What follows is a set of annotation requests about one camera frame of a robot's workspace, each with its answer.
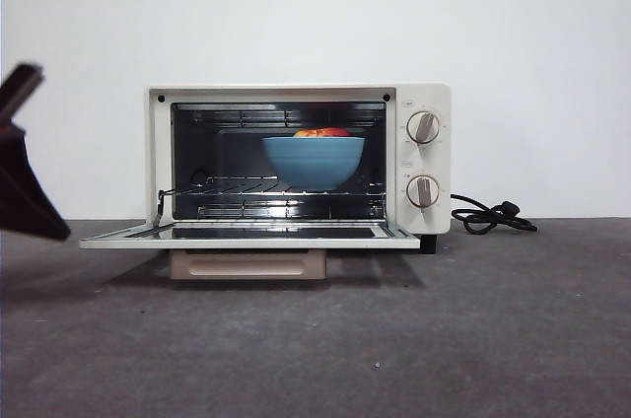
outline dark object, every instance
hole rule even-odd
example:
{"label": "dark object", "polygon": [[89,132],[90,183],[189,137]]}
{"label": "dark object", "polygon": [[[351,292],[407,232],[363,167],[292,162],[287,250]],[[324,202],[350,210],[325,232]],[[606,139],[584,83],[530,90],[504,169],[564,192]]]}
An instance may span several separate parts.
{"label": "dark object", "polygon": [[436,253],[437,238],[438,236],[435,234],[421,236],[421,253]]}
{"label": "dark object", "polygon": [[[479,201],[475,201],[474,199],[467,198],[466,196],[461,196],[459,194],[453,194],[452,199],[459,199],[460,201],[465,201],[480,208],[455,209],[452,211],[452,216],[459,221],[462,221],[464,228],[471,234],[486,234],[500,224],[513,229],[519,229],[521,231],[531,231],[535,233],[537,230],[536,226],[534,226],[530,221],[517,217],[520,213],[520,207],[510,201],[504,201],[502,204],[488,208]],[[472,224],[487,224],[488,226],[481,229],[473,229],[471,227]]]}
{"label": "dark object", "polygon": [[41,68],[21,64],[0,87],[0,128],[11,123],[11,117],[43,80]]}
{"label": "dark object", "polygon": [[0,88],[0,229],[64,240],[70,229],[31,170],[24,130],[11,123],[42,80],[39,67],[22,64]]}

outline toaster oven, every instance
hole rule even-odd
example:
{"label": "toaster oven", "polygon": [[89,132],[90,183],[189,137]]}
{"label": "toaster oven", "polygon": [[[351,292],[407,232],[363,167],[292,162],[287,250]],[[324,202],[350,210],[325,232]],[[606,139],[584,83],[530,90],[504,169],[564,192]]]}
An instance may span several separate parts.
{"label": "toaster oven", "polygon": [[[359,166],[335,189],[295,188],[262,140],[317,127],[363,138]],[[152,87],[146,222],[81,247],[168,249],[175,278],[182,262],[181,278],[321,278],[329,248],[433,252],[450,228],[450,139],[439,83]]]}

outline oven hinge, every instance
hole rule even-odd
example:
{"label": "oven hinge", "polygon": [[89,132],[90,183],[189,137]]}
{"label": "oven hinge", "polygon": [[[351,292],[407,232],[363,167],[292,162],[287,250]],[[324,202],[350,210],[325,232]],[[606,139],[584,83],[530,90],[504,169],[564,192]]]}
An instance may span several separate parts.
{"label": "oven hinge", "polygon": [[163,189],[158,191],[158,210],[156,211],[156,217],[154,218],[154,228],[160,226],[160,220],[162,219],[162,215],[165,212],[165,196],[168,194],[167,191]]}

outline oven control knob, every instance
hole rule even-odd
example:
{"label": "oven control knob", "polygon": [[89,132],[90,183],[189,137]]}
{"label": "oven control knob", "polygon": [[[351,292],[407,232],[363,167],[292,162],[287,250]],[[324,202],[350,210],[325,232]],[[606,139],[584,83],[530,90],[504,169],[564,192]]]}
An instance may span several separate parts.
{"label": "oven control knob", "polygon": [[440,122],[436,114],[422,110],[412,114],[407,121],[407,135],[417,144],[429,144],[440,130]]}
{"label": "oven control knob", "polygon": [[436,181],[425,174],[416,176],[407,183],[407,197],[419,208],[429,208],[438,200],[439,186]]}

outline oven foot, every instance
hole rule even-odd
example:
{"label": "oven foot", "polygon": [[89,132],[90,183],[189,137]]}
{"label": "oven foot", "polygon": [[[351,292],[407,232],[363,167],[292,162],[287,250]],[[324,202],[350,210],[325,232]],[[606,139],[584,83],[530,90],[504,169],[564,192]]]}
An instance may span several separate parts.
{"label": "oven foot", "polygon": [[421,236],[421,253],[436,253],[436,234]]}

